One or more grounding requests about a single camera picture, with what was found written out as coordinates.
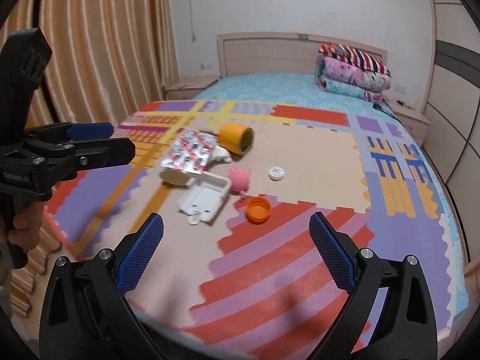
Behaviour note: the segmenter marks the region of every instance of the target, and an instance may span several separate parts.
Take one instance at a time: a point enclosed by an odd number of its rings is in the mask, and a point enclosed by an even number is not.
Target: human hand
[[[23,249],[32,250],[40,240],[40,227],[42,226],[43,209],[45,203],[33,202],[21,214],[13,219],[15,230],[7,233],[3,221],[0,221],[0,241],[7,240]]]

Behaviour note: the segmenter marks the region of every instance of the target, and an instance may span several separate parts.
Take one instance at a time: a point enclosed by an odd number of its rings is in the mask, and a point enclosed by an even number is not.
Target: folded quilt
[[[374,73],[386,74],[389,77],[392,76],[387,67],[379,59],[354,47],[328,42],[320,47],[319,52],[324,56],[329,56],[349,65],[359,67],[362,71],[372,71]]]
[[[325,76],[316,76],[317,84],[320,90],[336,95],[345,95],[356,97],[372,103],[385,103],[385,97],[381,93],[367,91],[355,85],[346,82],[336,81]]]
[[[362,71],[357,66],[347,64],[338,59],[318,54],[316,75],[356,85],[371,92],[380,93],[391,87],[391,79],[387,74]]]

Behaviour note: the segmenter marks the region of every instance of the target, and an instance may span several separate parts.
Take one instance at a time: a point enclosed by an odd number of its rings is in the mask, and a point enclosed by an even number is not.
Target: bedside table
[[[166,89],[166,99],[191,100],[205,89],[214,85],[218,78],[218,76],[186,77]]]
[[[395,113],[395,116],[402,122],[405,130],[409,132],[417,145],[422,146],[427,135],[430,122],[420,112],[404,107],[392,100],[387,103]]]

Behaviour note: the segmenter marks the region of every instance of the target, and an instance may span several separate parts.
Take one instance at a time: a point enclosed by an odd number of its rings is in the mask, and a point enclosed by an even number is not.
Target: yellow tape roll
[[[254,131],[237,123],[225,123],[218,132],[218,145],[229,152],[244,155],[252,146]]]

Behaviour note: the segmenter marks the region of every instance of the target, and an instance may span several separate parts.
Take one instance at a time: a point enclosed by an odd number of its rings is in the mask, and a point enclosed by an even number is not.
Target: blue gripper pad
[[[120,296],[137,287],[153,253],[163,237],[163,220],[158,214],[151,214],[138,230],[140,234],[125,257],[118,264],[117,289]]]
[[[67,131],[67,138],[71,140],[107,139],[113,134],[110,123],[73,124]]]
[[[313,214],[309,223],[310,237],[338,288],[349,294],[356,287],[355,267],[329,226],[321,216]]]

